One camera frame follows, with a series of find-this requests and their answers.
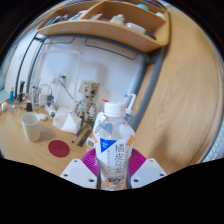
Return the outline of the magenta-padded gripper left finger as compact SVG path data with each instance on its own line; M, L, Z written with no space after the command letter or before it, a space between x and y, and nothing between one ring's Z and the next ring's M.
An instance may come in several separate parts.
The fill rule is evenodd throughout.
M99 164L96 151L91 149L81 159L73 159L60 177L84 188L98 189Z

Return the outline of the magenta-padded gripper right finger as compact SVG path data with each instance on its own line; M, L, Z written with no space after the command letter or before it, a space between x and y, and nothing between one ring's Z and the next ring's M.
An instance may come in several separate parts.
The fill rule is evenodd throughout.
M132 150L127 169L128 189L146 186L165 176L166 172L154 158L146 159L138 150Z

